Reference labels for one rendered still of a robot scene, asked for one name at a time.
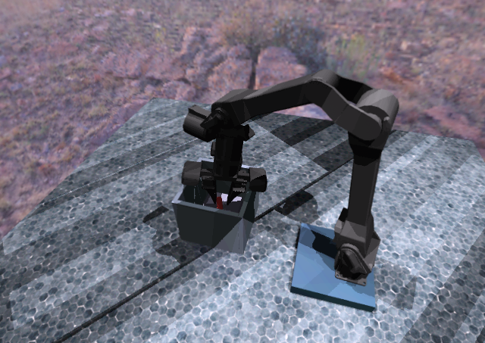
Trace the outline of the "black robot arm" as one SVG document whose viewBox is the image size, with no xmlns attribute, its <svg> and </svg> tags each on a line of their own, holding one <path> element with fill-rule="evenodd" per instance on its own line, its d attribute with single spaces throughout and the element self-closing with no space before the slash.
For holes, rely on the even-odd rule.
<svg viewBox="0 0 485 343">
<path fill-rule="evenodd" d="M 371 213 L 380 156 L 399 110 L 391 92 L 325 68 L 262 89 L 233 89 L 214 102 L 211 111 L 194 104 L 188 108 L 183 131 L 205 142 L 216 139 L 211 156 L 216 150 L 235 157 L 243 152 L 243 141 L 255 135 L 248 124 L 241 124 L 258 115 L 311 103 L 348 130 L 354 161 L 349 205 L 343 207 L 334 226 L 335 277 L 366 286 L 381 241 Z"/>
</svg>

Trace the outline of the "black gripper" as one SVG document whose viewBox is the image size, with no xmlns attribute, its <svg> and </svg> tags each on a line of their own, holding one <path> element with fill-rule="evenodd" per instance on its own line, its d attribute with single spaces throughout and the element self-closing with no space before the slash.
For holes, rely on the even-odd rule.
<svg viewBox="0 0 485 343">
<path fill-rule="evenodd" d="M 242 153 L 241 153 L 242 154 Z M 186 186 L 197 186 L 202 177 L 202 189 L 205 189 L 216 204 L 216 180 L 230 181 L 231 186 L 227 196 L 227 205 L 240 193 L 246 192 L 246 183 L 250 182 L 252 192 L 265 192 L 268 181 L 264 168 L 250 167 L 249 173 L 239 170 L 241 154 L 226 157 L 214 150 L 213 169 L 202 169 L 202 162 L 187 161 L 184 163 L 181 183 Z"/>
</svg>

